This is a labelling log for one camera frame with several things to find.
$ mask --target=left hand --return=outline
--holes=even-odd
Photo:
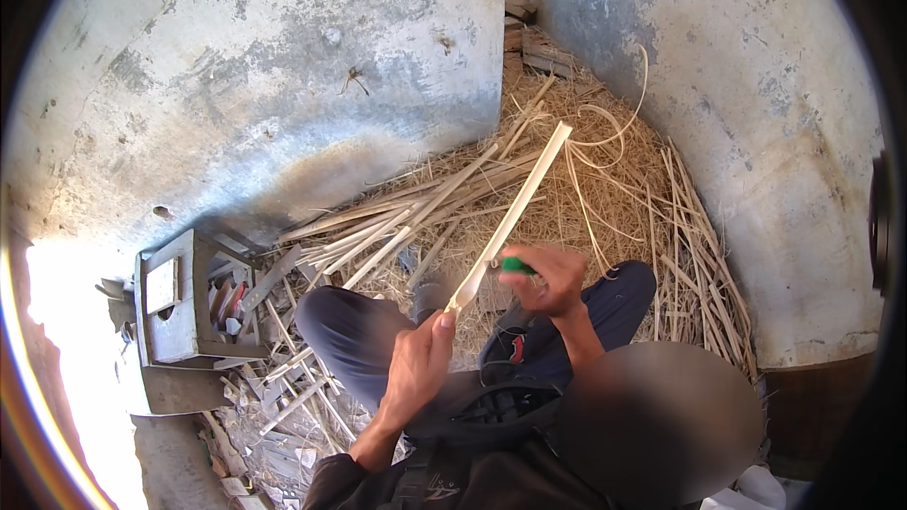
[[[453,313],[439,311],[417,329],[397,334],[387,391],[376,415],[387,428],[402,430],[438,394],[454,354],[455,322]]]

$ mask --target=stick pile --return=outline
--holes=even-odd
[[[536,30],[523,32],[533,32],[536,43],[546,41]],[[645,83],[645,51],[641,60]],[[584,253],[590,257],[587,283],[625,260],[652,265],[658,292],[636,340],[702,346],[754,380],[745,303],[673,142],[663,142],[637,118],[639,107],[628,108],[575,60],[571,75],[510,72],[498,134],[431,155],[361,201],[281,236],[278,244],[302,245],[299,264],[316,272],[298,282],[296,291],[311,289],[326,276],[347,289],[381,294],[405,311],[413,281],[426,271],[446,274],[453,289],[563,120],[574,128],[571,139],[508,243]],[[406,247],[423,256],[414,275],[396,263]],[[474,305],[461,313],[455,365],[474,366],[498,315]]]

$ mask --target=person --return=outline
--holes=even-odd
[[[531,317],[525,332],[507,331],[499,323],[492,336],[510,346],[506,361],[516,367],[515,380],[550,382],[562,391],[574,371],[606,350],[629,344],[655,294],[654,275],[640,262],[618,264],[582,289],[583,255],[527,246],[509,247],[503,255],[518,257],[543,279],[539,284],[523,273],[499,274]],[[405,317],[390,300],[332,286],[300,298],[299,333],[346,390],[375,414],[347,453],[318,463],[304,508],[612,507],[533,434],[491,448],[433,446],[419,494],[408,499],[413,504],[401,504],[394,493],[412,461],[391,465],[391,460],[404,428],[414,420],[449,418],[446,410],[458,399],[482,388],[480,370],[448,374],[454,315],[416,312],[416,318],[414,323]],[[411,459],[422,448],[417,444]]]

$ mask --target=hay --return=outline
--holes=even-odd
[[[537,98],[546,86],[547,91]],[[513,163],[544,147],[559,120],[572,126],[573,134],[536,192],[535,196],[543,199],[527,207],[508,244],[549,244],[588,256],[586,284],[626,260],[651,265],[659,289],[652,311],[634,339],[677,340],[703,346],[754,380],[745,304],[725,264],[725,249],[679,154],[670,141],[663,142],[637,117],[636,111],[575,62],[571,79],[550,79],[527,70],[515,82],[505,83],[498,135],[413,164],[400,176],[378,185],[362,201],[348,205],[353,210],[347,216],[358,215],[357,210],[369,205],[385,209],[390,207],[387,202],[395,199],[412,203],[427,197],[432,192],[420,192],[417,187],[438,186],[475,161],[491,142],[502,141],[510,151],[507,160],[495,159],[501,153],[498,152],[483,164],[469,180],[478,188],[495,164]],[[518,130],[519,136],[513,136]],[[528,172],[533,163],[534,159],[522,167]],[[445,274],[455,287],[491,238],[523,179],[521,176],[515,185],[495,188],[488,196],[456,209],[451,217],[459,217],[459,224],[430,270]],[[482,212],[499,206],[498,211]],[[387,212],[387,216],[398,213],[400,208]],[[357,217],[359,221],[365,219],[368,217]],[[349,224],[354,223],[339,226],[346,228]],[[436,221],[409,238],[424,255],[446,227],[446,222]],[[303,245],[329,244],[339,236],[336,232],[322,232],[304,239]],[[281,241],[291,239],[285,236]],[[357,271],[357,264],[361,265],[382,244],[372,244],[341,266],[334,274],[334,282],[349,280]],[[394,260],[383,260],[382,264],[386,266],[358,281],[355,289],[370,296],[383,294],[396,301],[402,311],[408,311],[412,302],[407,289],[409,276]],[[463,310],[454,346],[455,366],[474,367],[497,315],[479,311],[474,303]]]

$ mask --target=leg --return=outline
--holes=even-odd
[[[294,321],[327,368],[371,411],[387,389],[396,335],[415,327],[393,301],[333,286],[302,295]]]
[[[655,276],[644,263],[620,263],[608,276],[616,280],[601,278],[582,291],[592,326],[606,351],[629,344],[655,295]],[[536,378],[554,380],[562,387],[573,378],[561,334],[547,317],[535,319],[523,355],[528,374]]]

